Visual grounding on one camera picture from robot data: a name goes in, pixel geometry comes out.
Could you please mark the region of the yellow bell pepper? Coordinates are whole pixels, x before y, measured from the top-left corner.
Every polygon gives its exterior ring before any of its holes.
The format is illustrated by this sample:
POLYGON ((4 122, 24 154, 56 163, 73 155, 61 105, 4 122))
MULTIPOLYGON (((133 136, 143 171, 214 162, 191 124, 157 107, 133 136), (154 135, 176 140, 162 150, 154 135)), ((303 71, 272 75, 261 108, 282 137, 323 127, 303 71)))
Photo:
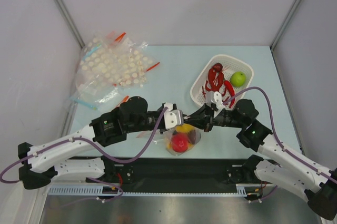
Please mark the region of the yellow bell pepper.
POLYGON ((179 126, 175 127, 175 131, 177 133, 186 133, 186 134, 188 134, 192 130, 194 130, 194 127, 191 126, 191 125, 189 125, 189 124, 183 124, 183 125, 179 125, 179 126))

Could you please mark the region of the dark purple passion fruit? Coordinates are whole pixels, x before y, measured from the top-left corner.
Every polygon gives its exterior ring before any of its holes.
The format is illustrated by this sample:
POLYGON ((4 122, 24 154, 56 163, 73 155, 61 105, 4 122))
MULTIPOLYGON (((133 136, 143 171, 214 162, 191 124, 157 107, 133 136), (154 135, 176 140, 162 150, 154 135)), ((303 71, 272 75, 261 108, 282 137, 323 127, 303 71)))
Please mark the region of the dark purple passion fruit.
POLYGON ((189 138, 189 143, 192 145, 195 145, 199 142, 200 140, 200 134, 199 131, 194 129, 191 130, 188 134, 187 134, 188 138, 189 138))

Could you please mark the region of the red apple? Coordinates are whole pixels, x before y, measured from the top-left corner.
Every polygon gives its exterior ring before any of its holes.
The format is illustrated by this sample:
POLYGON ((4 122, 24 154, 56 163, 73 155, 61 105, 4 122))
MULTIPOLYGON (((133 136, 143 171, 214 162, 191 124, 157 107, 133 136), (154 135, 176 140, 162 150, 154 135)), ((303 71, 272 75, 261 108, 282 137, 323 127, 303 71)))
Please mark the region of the red apple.
POLYGON ((174 152, 183 153, 189 148, 189 138, 184 133, 178 133, 171 138, 172 148, 174 152))

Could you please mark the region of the pink dotted zip bag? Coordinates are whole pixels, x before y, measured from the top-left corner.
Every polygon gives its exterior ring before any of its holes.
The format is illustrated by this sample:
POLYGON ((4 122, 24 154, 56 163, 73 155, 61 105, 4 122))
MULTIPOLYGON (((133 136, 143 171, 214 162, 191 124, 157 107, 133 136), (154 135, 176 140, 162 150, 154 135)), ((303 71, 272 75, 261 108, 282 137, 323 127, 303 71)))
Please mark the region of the pink dotted zip bag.
POLYGON ((162 134, 157 130, 151 143, 165 148, 171 155, 179 156, 192 150, 200 140, 200 129, 189 124, 183 124, 169 129, 162 134))

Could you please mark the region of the yellow pear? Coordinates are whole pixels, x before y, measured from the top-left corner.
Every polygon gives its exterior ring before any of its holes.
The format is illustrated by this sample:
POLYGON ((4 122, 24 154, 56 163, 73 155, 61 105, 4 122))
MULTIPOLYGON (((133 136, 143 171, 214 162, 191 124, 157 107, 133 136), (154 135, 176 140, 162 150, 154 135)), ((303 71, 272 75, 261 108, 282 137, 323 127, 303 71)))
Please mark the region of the yellow pear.
POLYGON ((167 142, 166 149, 167 150, 173 150, 173 148, 172 148, 172 142, 171 141, 167 142))

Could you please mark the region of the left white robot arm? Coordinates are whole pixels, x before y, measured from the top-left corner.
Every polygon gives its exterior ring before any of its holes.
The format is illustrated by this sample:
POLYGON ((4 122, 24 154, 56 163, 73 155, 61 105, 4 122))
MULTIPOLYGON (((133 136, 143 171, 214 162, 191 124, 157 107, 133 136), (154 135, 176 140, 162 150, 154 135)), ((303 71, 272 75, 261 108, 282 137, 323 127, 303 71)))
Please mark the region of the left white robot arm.
POLYGON ((115 163, 136 161, 150 144, 146 143, 135 157, 125 160, 108 155, 104 147, 125 141, 129 133, 143 131, 151 132, 148 140, 151 142, 157 130, 167 131, 182 123, 182 113, 176 104, 163 103, 156 111, 147 108, 144 98, 134 96, 73 134, 45 145, 20 144, 19 181, 27 190, 45 187, 61 177, 112 181, 116 176, 115 163))

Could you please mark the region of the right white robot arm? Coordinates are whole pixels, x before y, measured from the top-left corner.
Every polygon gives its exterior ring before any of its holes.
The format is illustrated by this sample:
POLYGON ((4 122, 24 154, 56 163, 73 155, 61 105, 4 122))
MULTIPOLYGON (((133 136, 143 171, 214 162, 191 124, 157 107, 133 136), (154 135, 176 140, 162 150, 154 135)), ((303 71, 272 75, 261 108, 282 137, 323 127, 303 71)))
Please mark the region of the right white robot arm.
POLYGON ((267 157, 250 156, 243 169, 248 182, 258 179, 281 187, 301 199, 326 220, 336 217, 336 170, 331 170, 293 150, 276 133, 257 120, 258 111, 251 100, 239 100, 234 109, 221 104, 204 104, 184 117, 184 122, 205 132, 214 126, 239 128, 239 142, 267 157))

